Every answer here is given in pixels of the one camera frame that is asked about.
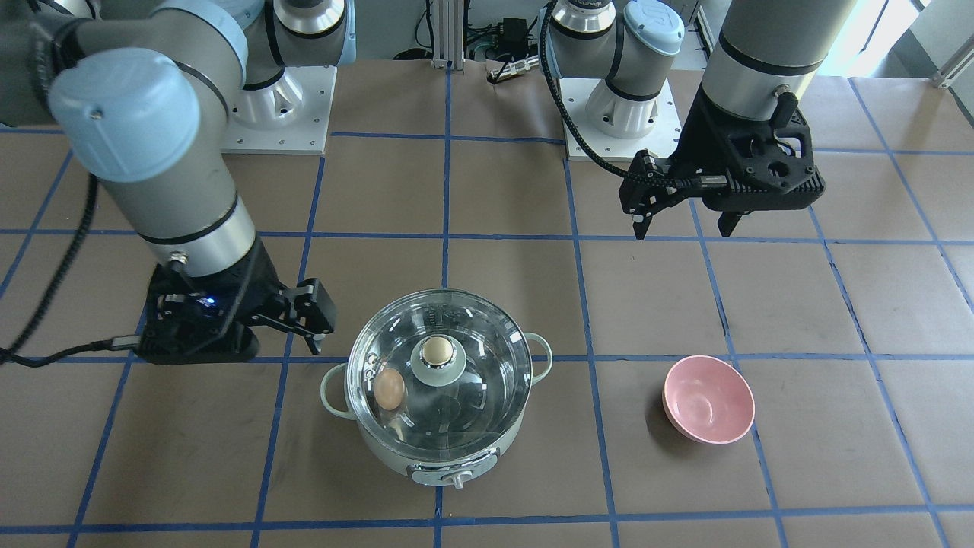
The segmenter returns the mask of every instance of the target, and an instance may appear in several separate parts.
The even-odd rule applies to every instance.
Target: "mounting plate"
[[[572,121],[579,127],[585,142],[598,152],[599,156],[613,162],[628,164],[636,152],[643,149],[649,150],[650,154],[657,158],[667,158],[676,150],[682,127],[676,105],[673,104],[669,80],[663,82],[659,97],[656,99],[658,109],[658,114],[654,118],[656,126],[645,137],[636,139],[607,136],[588,121],[585,115],[585,102],[599,82],[600,80],[595,78],[561,79],[561,97],[565,102],[565,108],[572,116]],[[565,127],[565,147],[569,160],[589,160],[588,156],[581,151],[579,143],[569,133],[568,127]]]
[[[334,66],[288,67],[300,86],[302,101],[288,112],[290,122],[274,128],[254,129],[233,115],[223,138],[223,152],[235,154],[321,154],[328,135],[331,100],[335,93]]]

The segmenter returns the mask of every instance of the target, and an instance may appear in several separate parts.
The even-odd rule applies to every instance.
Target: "wall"
[[[974,33],[974,1],[934,0],[910,31],[935,65],[943,66]],[[974,112],[974,66],[954,80],[953,90],[968,112]]]
[[[485,26],[503,18],[522,18],[531,24],[544,4],[544,0],[472,0],[469,23]],[[413,30],[425,8],[425,0],[356,0],[358,57],[392,59],[401,51],[417,47]],[[538,36],[537,26],[532,33]],[[420,40],[428,44],[429,36],[423,22]]]

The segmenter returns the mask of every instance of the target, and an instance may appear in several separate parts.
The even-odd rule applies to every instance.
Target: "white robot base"
[[[277,84],[257,92],[241,92],[222,151],[321,154],[337,73],[334,66],[288,67]]]
[[[608,136],[589,121],[585,114],[585,102],[592,90],[601,80],[596,78],[562,78],[561,96],[565,108],[572,116],[572,121],[579,127],[582,138],[599,156],[612,162],[629,163],[636,152],[649,150],[657,158],[666,158],[676,150],[680,140],[682,126],[673,104],[673,93],[670,91],[669,80],[663,82],[663,87],[656,98],[657,114],[654,116],[653,130],[644,137],[624,139]],[[581,150],[579,143],[565,127],[565,147],[569,160],[589,160]]]

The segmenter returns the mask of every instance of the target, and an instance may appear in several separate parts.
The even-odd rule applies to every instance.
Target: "glass lid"
[[[380,311],[352,349],[346,377],[361,424],[425,462],[491,447],[517,420],[531,356],[507,314],[475,295],[427,290]]]

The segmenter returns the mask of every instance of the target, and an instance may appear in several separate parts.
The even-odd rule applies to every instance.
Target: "grid line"
[[[143,305],[142,313],[139,315],[138,324],[135,332],[139,333],[145,327],[148,308]],[[98,479],[98,472],[101,470],[101,462],[104,459],[105,451],[108,449],[108,440],[112,435],[112,428],[115,426],[115,416],[118,412],[119,404],[122,402],[122,394],[125,392],[126,383],[129,381],[131,366],[135,357],[134,352],[129,351],[125,364],[122,367],[122,374],[119,375],[119,382],[115,388],[115,395],[112,397],[112,405],[108,409],[108,416],[105,418],[105,425],[101,430],[101,439],[98,441],[98,449],[94,453],[92,470],[89,472],[88,481],[85,483],[85,491],[81,495],[81,502],[78,504],[78,512],[75,514],[74,525],[68,535],[67,548],[74,548],[78,542],[78,535],[85,523],[85,515],[88,513],[88,505],[92,501],[94,485]]]
[[[0,128],[0,134],[21,134],[21,135],[42,135],[42,136],[62,136],[63,130],[43,130],[26,128]]]
[[[558,144],[564,146],[565,139],[552,138],[552,137],[487,137],[487,136],[454,136],[449,133],[449,128],[447,128],[447,133],[443,135],[434,134],[386,134],[386,133],[368,133],[368,132],[332,132],[333,137],[362,137],[362,138],[404,138],[404,139],[422,139],[422,140],[470,140],[470,141],[488,141],[488,142],[543,142],[547,144]]]
[[[808,214],[811,216],[811,222],[815,225],[815,230],[821,234],[822,226],[819,224],[818,217],[815,216],[815,210],[812,207],[808,208]],[[910,465],[910,470],[913,473],[920,495],[923,497],[923,503],[930,515],[930,519],[933,521],[933,526],[937,531],[938,537],[940,538],[941,545],[944,548],[949,548],[950,543],[947,541],[947,536],[944,534],[944,528],[940,524],[940,518],[937,516],[937,510],[934,508],[933,502],[930,500],[930,493],[927,491],[926,482],[923,480],[923,477],[919,472],[917,461],[914,458],[913,451],[910,449],[910,443],[907,441],[906,435],[903,433],[903,427],[900,425],[899,417],[896,415],[896,409],[893,407],[893,403],[889,398],[889,393],[886,391],[886,385],[882,380],[880,368],[876,364],[876,358],[873,356],[873,352],[869,346],[869,341],[866,339],[866,334],[862,330],[862,324],[859,322],[859,317],[855,312],[855,307],[852,305],[852,299],[849,297],[848,289],[845,286],[842,272],[839,271],[839,266],[836,264],[835,257],[832,255],[832,250],[829,249],[829,245],[824,239],[822,240],[822,249],[825,251],[825,256],[829,261],[829,266],[832,268],[832,275],[835,277],[836,283],[839,285],[839,292],[842,294],[845,307],[848,309],[849,316],[852,318],[852,323],[855,326],[856,333],[859,336],[859,342],[862,344],[862,348],[868,356],[869,367],[873,372],[873,377],[876,379],[876,384],[880,391],[883,404],[886,407],[886,412],[889,414],[889,419],[892,421],[893,429],[896,432],[896,437],[899,440],[904,456],[906,456],[907,462]]]
[[[714,293],[714,302],[717,306],[717,313],[721,318],[721,327],[724,329],[724,340],[730,352],[730,362],[733,368],[740,372],[740,363],[737,361],[737,352],[734,349],[733,337],[731,336],[731,324],[728,322],[727,311],[724,309],[724,298],[721,296],[721,289],[717,283],[717,274],[714,272],[714,265],[710,260],[710,252],[707,250],[707,243],[703,239],[703,227],[700,225],[700,215],[696,211],[696,202],[690,202],[690,213],[693,216],[693,225],[696,228],[696,235],[699,238],[700,252],[703,254],[703,263],[707,268],[707,277],[710,279],[710,289]],[[788,548],[788,537],[785,534],[784,522],[781,520],[781,512],[778,508],[778,497],[774,493],[774,484],[771,482],[771,473],[768,470],[768,461],[765,459],[765,448],[761,444],[761,436],[758,434],[758,422],[755,420],[751,425],[751,440],[754,442],[754,451],[758,456],[758,464],[761,467],[761,476],[765,482],[765,489],[768,491],[768,504],[771,506],[771,516],[774,518],[774,527],[778,533],[778,542],[781,548]]]
[[[941,514],[974,512],[974,504],[934,505]],[[926,514],[928,508],[922,504],[888,506],[824,506],[811,508],[783,508],[782,517],[801,518],[818,516],[870,516],[889,514]],[[679,521],[747,520],[771,518],[771,510],[722,510],[712,512],[655,512],[643,514],[616,514],[617,522],[654,523]],[[488,525],[550,525],[550,524],[598,524],[608,523],[608,514],[582,514],[573,516],[523,516],[523,517],[456,517],[444,518],[442,525],[448,527],[488,526]],[[404,520],[303,520],[273,521],[257,524],[255,522],[214,522],[214,523],[142,523],[142,524],[88,524],[81,525],[82,534],[105,532],[180,532],[180,531],[255,531],[255,530],[319,530],[319,529],[364,529],[364,528],[432,528],[433,519]],[[0,526],[0,535],[11,534],[59,534],[69,533],[74,526]]]
[[[440,287],[446,289],[450,282],[450,126],[453,116],[453,61],[446,63],[446,112],[443,116],[443,259]],[[433,498],[432,546],[443,545],[443,486],[435,487]]]
[[[834,354],[834,353],[787,353],[787,352],[752,352],[734,354],[738,360],[839,360],[839,361],[868,361],[870,358],[884,362],[974,362],[974,354]],[[713,354],[715,358],[729,360],[730,354]],[[686,356],[675,354],[594,354],[596,362],[676,362]],[[43,356],[28,356],[39,359]],[[123,364],[128,358],[119,356],[67,356],[59,360],[63,364]],[[254,364],[279,364],[283,356],[257,356],[250,360]],[[546,359],[545,356],[534,356],[535,360]],[[584,362],[588,355],[555,354],[555,362]],[[291,364],[344,364],[348,356],[291,356]],[[144,364],[144,360],[135,357],[135,364]]]
[[[311,207],[308,212],[307,234],[305,236],[304,249],[301,253],[301,264],[298,266],[298,279],[295,284],[304,280],[308,269],[308,256],[311,254],[311,232],[315,227],[315,218],[318,215],[318,199],[321,195],[322,181],[324,180],[325,160],[324,156],[318,159],[318,173],[315,176],[315,191],[312,193]],[[294,344],[294,333],[287,334],[284,344],[284,356],[281,360],[281,376],[278,380],[278,395],[274,402],[274,417],[271,420],[271,433],[267,442],[267,456],[264,459],[264,473],[261,475],[260,493],[257,496],[257,511],[254,515],[254,523],[260,525],[264,521],[264,510],[267,507],[267,493],[271,487],[271,473],[274,470],[274,455],[278,445],[278,432],[281,428],[281,413],[284,406],[284,391],[287,385],[287,373],[290,369],[291,348]],[[257,548],[260,544],[260,528],[256,528],[250,536],[250,548]]]
[[[957,275],[957,270],[954,268],[954,264],[951,259],[947,256],[947,252],[944,250],[943,244],[940,242],[940,238],[937,237],[937,232],[933,229],[933,225],[930,224],[930,219],[927,217],[926,212],[919,204],[917,199],[917,194],[910,187],[910,182],[907,180],[906,175],[903,173],[903,169],[900,167],[900,163],[896,160],[896,154],[890,150],[889,143],[886,141],[886,137],[882,135],[880,131],[880,126],[877,124],[876,119],[873,117],[873,113],[870,112],[869,107],[866,105],[866,101],[862,98],[862,94],[859,92],[859,88],[855,85],[855,82],[849,79],[849,85],[852,86],[852,91],[855,93],[856,99],[859,100],[859,105],[862,107],[863,112],[866,113],[866,117],[869,119],[869,123],[873,126],[873,131],[880,138],[880,143],[882,148],[885,150],[889,161],[892,162],[893,168],[896,170],[896,174],[900,177],[900,182],[903,183],[903,188],[907,191],[910,196],[910,200],[913,202],[914,207],[917,208],[917,213],[919,214],[920,220],[923,221],[923,226],[926,227],[927,232],[930,233],[930,237],[933,239],[937,246],[937,251],[940,252],[940,257],[944,259],[944,264],[947,266],[947,270],[950,271],[951,277],[954,278],[954,283],[960,290],[960,294],[963,295],[964,300],[967,302],[967,308],[970,309],[971,313],[974,313],[974,300],[971,299],[970,293],[967,292],[967,288],[964,287],[963,282],[960,281],[960,277]]]
[[[27,247],[30,246],[30,241],[33,239],[33,232],[37,230],[37,226],[41,223],[41,219],[44,217],[44,213],[48,210],[48,206],[51,204],[51,200],[54,198],[57,188],[60,186],[60,182],[64,179],[64,174],[67,172],[67,167],[71,163],[71,157],[73,152],[68,150],[67,154],[64,156],[64,161],[61,162],[60,169],[57,170],[57,175],[55,175],[54,182],[51,183],[51,187],[48,189],[48,193],[44,196],[44,201],[41,202],[40,209],[37,210],[37,215],[34,216],[34,220],[30,223],[30,228],[27,229],[24,234],[26,237],[20,242],[20,248],[17,250],[17,255],[14,257],[14,262],[11,263],[10,268],[7,269],[7,274],[4,276],[3,281],[0,281],[0,299],[3,299],[4,294],[7,292],[7,288],[10,287],[10,283],[14,280],[14,273],[17,272],[20,266],[20,261],[23,260],[24,254],[27,253]]]
[[[974,156],[974,151],[966,150],[900,150],[900,149],[874,149],[874,148],[828,148],[815,147],[815,152],[828,152],[840,154],[904,154],[913,156]]]
[[[562,170],[565,172],[565,188],[568,192],[568,213],[572,225],[572,245],[575,250],[575,268],[579,279],[579,299],[581,305],[581,324],[585,333],[585,360],[588,362],[588,381],[592,390],[592,407],[595,414],[595,433],[599,443],[599,458],[602,464],[602,483],[606,492],[606,510],[609,514],[609,530],[612,535],[613,548],[619,548],[618,523],[616,521],[616,496],[612,487],[612,470],[609,466],[609,451],[606,445],[605,423],[602,418],[602,401],[599,396],[598,371],[595,367],[595,348],[592,343],[592,326],[588,315],[588,291],[585,288],[585,273],[581,262],[581,242],[579,236],[579,222],[575,211],[575,191],[572,188],[572,170],[568,160],[562,160]]]
[[[70,228],[0,228],[0,235],[55,235],[70,236],[74,230]],[[91,230],[92,236],[138,236],[134,230],[102,228]],[[305,238],[309,235],[306,231],[280,231],[262,230],[258,234],[262,238]],[[316,238],[362,238],[379,240],[440,240],[443,233],[440,232],[321,232],[312,231],[313,239]],[[535,240],[535,241],[612,241],[630,242],[632,236],[618,234],[470,234],[470,233],[447,233],[451,240]],[[646,235],[646,242],[698,242],[698,236],[654,236]],[[703,241],[707,243],[721,242],[731,244],[796,244],[796,245],[821,245],[821,238],[781,238],[774,236],[704,236]],[[974,240],[883,240],[869,238],[825,238],[829,244],[840,246],[974,246]]]

